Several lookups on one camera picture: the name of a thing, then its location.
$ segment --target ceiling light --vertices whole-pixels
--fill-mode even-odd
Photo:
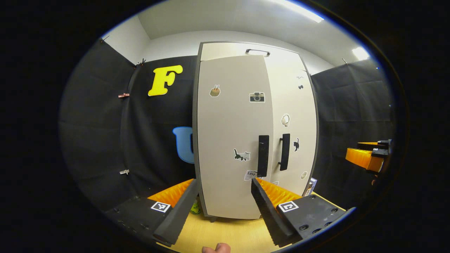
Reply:
[[[309,11],[309,10],[307,10],[307,9],[305,9],[305,8],[295,4],[293,2],[286,1],[286,0],[268,0],[268,1],[277,3],[277,4],[282,5],[282,6],[288,8],[288,9],[290,9],[292,11],[300,13],[303,16],[316,21],[317,23],[320,23],[320,21],[323,20],[323,18],[319,17],[317,14],[315,14],[315,13],[313,13],[313,12],[311,12],[311,11]]]
[[[353,49],[352,52],[358,58],[359,61],[366,60],[367,58],[369,58],[369,54],[362,46]]]

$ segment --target finger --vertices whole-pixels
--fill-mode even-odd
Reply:
[[[216,247],[217,253],[230,253],[231,247],[228,244],[225,243],[218,243]]]
[[[216,253],[216,252],[210,247],[203,247],[202,253]]]

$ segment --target blue letter u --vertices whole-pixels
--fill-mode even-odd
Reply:
[[[176,136],[176,151],[181,160],[194,163],[194,153],[191,150],[192,127],[175,127],[172,133]]]

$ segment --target wooden floor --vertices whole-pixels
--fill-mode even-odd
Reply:
[[[203,213],[198,215],[189,213],[176,244],[169,248],[180,253],[201,253],[203,246],[216,248],[219,242],[229,244],[233,253],[268,253],[280,249],[272,242],[262,218],[257,220],[218,218],[211,223]]]

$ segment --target white wall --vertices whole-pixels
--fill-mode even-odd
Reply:
[[[311,75],[335,67],[319,56],[287,42],[253,33],[234,31],[183,32],[160,37],[150,41],[143,51],[142,57],[149,62],[164,58],[197,55],[200,42],[206,41],[254,42],[289,49],[300,54]]]
[[[142,52],[150,45],[150,38],[137,15],[117,25],[102,38],[107,36],[105,42],[134,64],[142,61]]]

